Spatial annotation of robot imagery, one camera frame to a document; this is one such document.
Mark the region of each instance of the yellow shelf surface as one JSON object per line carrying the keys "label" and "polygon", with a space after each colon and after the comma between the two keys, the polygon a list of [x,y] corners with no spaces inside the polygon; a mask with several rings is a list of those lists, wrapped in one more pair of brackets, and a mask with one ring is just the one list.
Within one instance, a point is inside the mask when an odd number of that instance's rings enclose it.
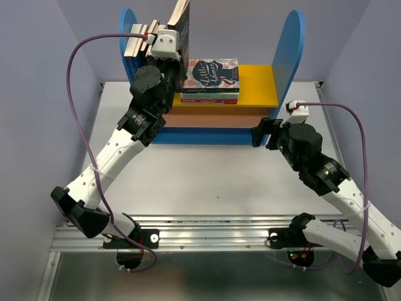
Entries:
{"label": "yellow shelf surface", "polygon": [[175,107],[278,107],[273,69],[270,65],[239,65],[239,97],[236,105],[215,103],[181,103],[179,93],[175,94]]}

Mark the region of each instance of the cable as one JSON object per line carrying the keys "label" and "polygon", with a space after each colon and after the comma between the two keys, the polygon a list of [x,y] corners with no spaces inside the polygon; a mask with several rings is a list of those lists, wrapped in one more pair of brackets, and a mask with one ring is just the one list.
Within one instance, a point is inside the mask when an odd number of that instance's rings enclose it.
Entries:
{"label": "cable", "polygon": [[348,106],[340,104],[340,103],[320,103],[320,102],[305,102],[305,103],[297,103],[296,108],[299,108],[300,105],[307,105],[307,106],[327,106],[327,107],[340,107],[344,108],[345,110],[349,111],[353,118],[357,121],[357,124],[359,126],[359,130],[361,133],[361,138],[362,138],[362,160],[363,160],[363,207],[366,208],[363,211],[363,228],[362,228],[362,240],[361,240],[361,245],[359,247],[359,252],[358,252],[358,258],[355,262],[355,265],[351,270],[345,270],[345,267],[343,264],[341,264],[341,267],[343,268],[343,271],[347,275],[352,275],[356,272],[356,270],[359,268],[359,264],[362,260],[362,255],[363,251],[365,250],[365,242],[366,242],[366,237],[368,233],[368,220],[369,220],[369,212],[368,212],[368,162],[367,162],[367,152],[366,152],[366,138],[365,138],[365,131],[363,129],[363,125],[361,120],[359,119],[358,115]]}
{"label": "cable", "polygon": [[[76,53],[78,52],[78,50],[85,45],[86,43],[90,42],[90,41],[95,41],[95,40],[99,40],[99,39],[103,39],[103,38],[128,38],[128,37],[133,37],[133,38],[142,38],[144,40],[147,39],[147,36],[143,35],[143,34],[136,34],[136,33],[107,33],[107,34],[98,34],[96,36],[91,36],[89,38],[86,38],[82,41],[80,41],[74,48],[73,52],[71,53],[70,59],[68,60],[68,65],[67,65],[67,95],[68,95],[68,101],[70,103],[70,107],[71,107],[71,112],[73,114],[74,117],[74,121],[75,121],[75,125],[81,135],[81,138],[83,140],[83,143],[85,144],[85,148],[86,151],[89,155],[90,161],[92,163],[92,166],[95,169],[98,169],[98,165],[96,163],[96,159],[95,156],[93,155],[92,149],[89,146],[89,142],[88,139],[85,137],[85,133],[83,132],[82,126],[80,121],[78,120],[78,116],[76,114],[76,110],[75,110],[75,106],[74,106],[74,101],[73,101],[73,97],[71,95],[71,83],[70,83],[70,76],[71,76],[71,66],[73,64],[73,60],[74,57],[76,55]],[[156,252],[154,252],[152,249],[148,248],[147,246],[143,246],[140,243],[137,243],[136,241],[132,240],[131,238],[129,238],[125,233],[123,233],[123,231],[120,230],[120,228],[115,224],[115,219],[114,219],[114,214],[113,211],[109,205],[109,203],[106,200],[106,197],[103,193],[103,189],[102,189],[102,185],[100,183],[100,177],[99,177],[99,173],[97,170],[93,171],[95,173],[95,181],[96,181],[96,185],[97,185],[97,189],[100,195],[100,199],[102,199],[103,204],[105,205],[105,207],[107,208],[107,211],[110,215],[110,221],[112,222],[112,225],[115,229],[115,231],[117,231],[118,234],[120,234],[123,238],[125,238],[129,243],[131,243],[132,245],[136,246],[137,248],[143,249],[143,250],[147,250],[148,252],[150,252],[153,256],[154,256],[154,261],[152,262],[152,264],[148,267],[142,268],[142,269],[135,269],[135,270],[130,270],[130,269],[126,269],[124,267],[122,267],[122,269],[124,269],[127,272],[143,272],[146,271],[150,268],[152,268],[156,262],[157,262],[157,255]]]}

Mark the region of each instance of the floral book cover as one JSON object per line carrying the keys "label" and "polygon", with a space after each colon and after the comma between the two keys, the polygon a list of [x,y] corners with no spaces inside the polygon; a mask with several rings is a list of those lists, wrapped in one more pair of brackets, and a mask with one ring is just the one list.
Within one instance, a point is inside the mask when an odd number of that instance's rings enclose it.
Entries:
{"label": "floral book cover", "polygon": [[239,92],[238,60],[189,60],[184,93]]}

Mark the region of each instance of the blue shelf side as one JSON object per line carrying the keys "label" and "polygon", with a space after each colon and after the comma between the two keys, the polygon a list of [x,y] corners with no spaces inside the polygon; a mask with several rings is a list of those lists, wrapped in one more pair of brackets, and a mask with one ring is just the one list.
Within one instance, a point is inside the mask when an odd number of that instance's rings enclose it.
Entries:
{"label": "blue shelf side", "polygon": [[165,127],[154,144],[252,145],[251,129]]}
{"label": "blue shelf side", "polygon": [[[135,14],[133,11],[129,8],[123,9],[120,15],[120,24],[118,25],[118,32],[120,33],[130,33],[132,24],[137,23],[137,18],[135,17]],[[124,52],[125,48],[127,47],[127,42],[128,38],[120,38],[120,53],[121,53],[121,58],[123,61],[125,73],[127,73],[128,80],[132,84],[133,81],[133,73],[127,63],[127,61],[124,58]]]}
{"label": "blue shelf side", "polygon": [[269,117],[276,119],[287,95],[289,86],[301,61],[305,43],[305,19],[302,11],[289,13],[281,32],[273,58],[273,77],[276,85],[278,108],[269,110]]}

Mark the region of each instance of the screw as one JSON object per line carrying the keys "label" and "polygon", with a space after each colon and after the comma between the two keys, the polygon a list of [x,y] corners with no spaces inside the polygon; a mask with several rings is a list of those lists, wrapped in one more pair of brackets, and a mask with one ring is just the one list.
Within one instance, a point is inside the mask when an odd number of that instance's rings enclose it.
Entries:
{"label": "screw", "polygon": [[159,236],[158,236],[157,234],[152,234],[152,235],[150,235],[150,241],[151,241],[152,243],[158,242],[158,241],[159,241]]}

